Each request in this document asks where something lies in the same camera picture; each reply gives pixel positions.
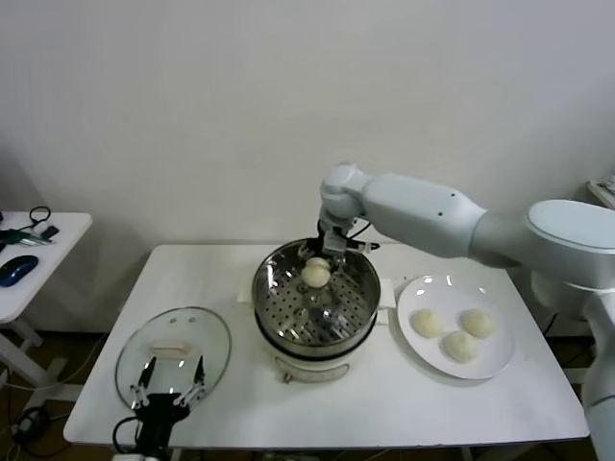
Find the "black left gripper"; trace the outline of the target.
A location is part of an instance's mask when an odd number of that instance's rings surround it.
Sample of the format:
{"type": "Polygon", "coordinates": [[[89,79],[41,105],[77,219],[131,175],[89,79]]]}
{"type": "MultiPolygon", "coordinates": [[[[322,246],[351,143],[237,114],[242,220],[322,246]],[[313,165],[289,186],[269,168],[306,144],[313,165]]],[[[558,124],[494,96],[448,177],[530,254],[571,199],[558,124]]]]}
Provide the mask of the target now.
{"type": "Polygon", "coordinates": [[[147,396],[156,363],[154,356],[144,365],[137,383],[130,386],[131,408],[136,409],[136,418],[141,423],[135,452],[141,455],[166,455],[174,425],[185,420],[188,408],[194,408],[206,394],[205,369],[200,357],[193,381],[183,393],[147,396]]]}

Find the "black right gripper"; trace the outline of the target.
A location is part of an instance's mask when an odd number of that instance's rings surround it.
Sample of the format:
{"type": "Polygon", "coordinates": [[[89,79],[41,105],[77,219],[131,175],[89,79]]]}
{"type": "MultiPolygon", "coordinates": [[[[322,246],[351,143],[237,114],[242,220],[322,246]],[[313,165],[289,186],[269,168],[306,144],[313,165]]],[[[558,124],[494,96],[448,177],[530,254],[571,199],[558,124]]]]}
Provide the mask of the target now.
{"type": "Polygon", "coordinates": [[[305,242],[299,247],[297,256],[301,261],[307,262],[314,257],[320,257],[321,252],[332,255],[331,274],[333,277],[340,276],[346,265],[344,254],[358,251],[357,244],[348,237],[348,232],[354,228],[356,222],[356,218],[320,217],[317,228],[321,246],[317,242],[305,242]]]}

